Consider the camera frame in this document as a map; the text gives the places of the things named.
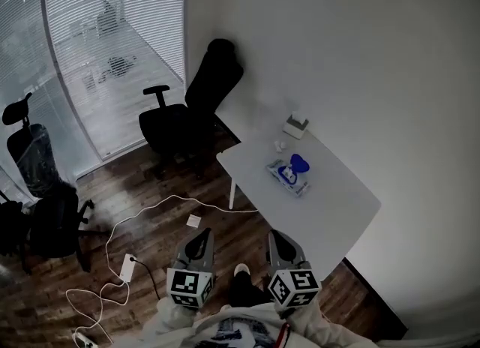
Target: shoe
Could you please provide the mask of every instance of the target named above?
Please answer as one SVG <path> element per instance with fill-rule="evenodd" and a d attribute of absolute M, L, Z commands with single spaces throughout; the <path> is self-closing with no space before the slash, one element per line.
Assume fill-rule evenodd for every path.
<path fill-rule="evenodd" d="M 235 277 L 239 272 L 247 272 L 250 275 L 250 269 L 248 269 L 248 266 L 246 264 L 238 264 L 235 267 L 235 271 L 233 271 L 233 276 Z"/>

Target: blue object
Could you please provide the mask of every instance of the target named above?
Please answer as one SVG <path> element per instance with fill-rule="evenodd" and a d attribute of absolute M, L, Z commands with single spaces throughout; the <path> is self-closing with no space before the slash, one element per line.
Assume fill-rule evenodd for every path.
<path fill-rule="evenodd" d="M 286 168 L 289 168 L 292 170 L 293 176 L 295 176 L 295 179 L 293 181 L 290 181 L 285 175 L 284 175 L 284 170 Z M 281 166 L 278 168 L 278 174 L 282 177 L 285 182 L 287 182 L 290 185 L 294 185 L 297 182 L 298 178 L 298 173 L 304 173 L 307 172 L 310 169 L 310 166 L 308 163 L 300 156 L 299 154 L 292 154 L 292 157 L 290 158 L 290 165 L 289 166 Z"/>

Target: white cable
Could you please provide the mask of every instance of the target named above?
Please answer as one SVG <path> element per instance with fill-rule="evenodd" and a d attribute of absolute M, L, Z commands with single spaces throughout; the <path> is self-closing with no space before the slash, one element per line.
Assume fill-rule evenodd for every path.
<path fill-rule="evenodd" d="M 118 276 L 116 274 L 115 271 L 113 271 L 113 269 L 110 267 L 110 260 L 109 260 L 109 257 L 108 257 L 108 249 L 107 249 L 107 245 L 110 243 L 110 241 L 112 240 L 112 237 L 113 237 L 113 233 L 115 232 L 115 229 L 118 225 L 124 223 L 125 221 L 129 221 L 131 219 L 134 219 L 138 216 L 140 216 L 143 211 L 146 211 L 147 209 L 153 209 L 153 208 L 156 208 L 158 207 L 161 203 L 164 203 L 166 202 L 168 199 L 171 199 L 172 197 L 176 197 L 180 200 L 185 200 L 185 201 L 188 201 L 188 200 L 193 200 L 199 204 L 201 204 L 202 206 L 205 206 L 205 207 L 210 207 L 210 208 L 215 208 L 215 209 L 218 209 L 219 211 L 222 211 L 222 212 L 226 212 L 226 213 L 253 213 L 253 212 L 258 212 L 258 210 L 253 210 L 253 211 L 230 211 L 228 209 L 222 209 L 222 208 L 219 208 L 217 207 L 216 205 L 212 205 L 212 204 L 205 204 L 204 202 L 201 202 L 193 197 L 181 197 L 181 196 L 177 196 L 177 195 L 170 195 L 168 196 L 166 199 L 163 199 L 161 200 L 160 202 L 158 202 L 157 204 L 155 205 L 152 205 L 152 206 L 149 206 L 149 207 L 145 207 L 145 208 L 142 208 L 135 216 L 130 216 L 130 217 L 127 217 L 125 219 L 123 219 L 122 221 L 119 221 L 117 224 L 115 224 L 115 226 L 113 226 L 113 229 L 112 229 L 112 233 L 110 234 L 110 237 L 109 239 L 107 240 L 107 242 L 105 243 L 105 253 L 106 253 L 106 264 L 108 266 L 108 269 L 118 278 L 121 280 L 120 276 Z M 102 297 L 102 291 L 109 285 L 112 285 L 114 287 L 123 287 L 124 284 L 127 284 L 127 298 L 125 299 L 125 301 L 123 303 L 120 303 L 118 301 L 115 301 L 115 300 L 112 300 L 110 298 L 103 298 Z M 77 310 L 75 308 L 75 306 L 72 304 L 71 300 L 69 299 L 68 297 L 68 293 L 69 292 L 84 292 L 84 293 L 93 293 L 95 296 L 97 296 L 99 299 L 100 299 L 100 316 L 98 317 L 98 320 L 95 320 L 93 317 L 90 317 L 89 315 L 85 315 L 84 313 L 80 312 L 79 310 Z M 104 300 L 106 302 L 112 302 L 112 303 L 115 303 L 117 305 L 121 305 L 122 307 L 125 306 L 128 302 L 128 298 L 130 297 L 130 286 L 128 285 L 128 283 L 126 281 L 122 281 L 121 284 L 114 284 L 114 283 L 106 283 L 105 285 L 102 286 L 102 288 L 100 289 L 100 292 L 98 293 L 98 295 L 93 292 L 93 291 L 90 291 L 88 289 L 67 289 L 67 291 L 65 291 L 65 296 L 67 297 L 67 300 L 68 302 L 70 303 L 70 305 L 72 306 L 72 308 L 78 313 L 78 314 L 81 314 L 82 316 L 85 316 L 86 318 L 90 319 L 91 321 L 93 321 L 94 323 L 92 325 L 81 325 L 79 327 L 76 327 L 75 328 L 75 332 L 72 334 L 72 338 L 73 338 L 73 342 L 75 343 L 75 345 L 80 348 L 80 346 L 77 344 L 77 339 L 76 339 L 76 335 L 77 335 L 77 331 L 79 329 L 92 329 L 93 327 L 95 326 L 99 326 L 101 328 L 101 330 L 103 331 L 103 333 L 108 337 L 108 340 L 110 340 L 110 343 L 113 344 L 113 340 L 112 338 L 108 335 L 108 333 L 105 331 L 104 327 L 100 324 L 100 321 L 102 319 L 102 315 L 104 313 Z"/>

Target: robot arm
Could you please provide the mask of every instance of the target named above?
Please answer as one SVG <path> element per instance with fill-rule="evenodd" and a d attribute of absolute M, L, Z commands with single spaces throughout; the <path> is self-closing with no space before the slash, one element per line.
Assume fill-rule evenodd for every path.
<path fill-rule="evenodd" d="M 282 318 L 309 305 L 320 291 L 302 247 L 275 229 L 268 233 L 267 261 L 271 277 L 268 290 Z"/>
<path fill-rule="evenodd" d="M 200 309 L 213 289 L 213 233 L 199 230 L 177 247 L 175 261 L 166 273 L 166 292 L 177 305 Z"/>

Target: black pants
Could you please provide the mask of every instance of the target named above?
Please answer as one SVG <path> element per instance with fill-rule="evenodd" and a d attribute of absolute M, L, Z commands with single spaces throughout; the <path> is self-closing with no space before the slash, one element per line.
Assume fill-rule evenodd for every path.
<path fill-rule="evenodd" d="M 232 307 L 253 307 L 272 302 L 267 293 L 252 284 L 250 275 L 245 271 L 239 272 L 233 278 L 228 298 Z"/>

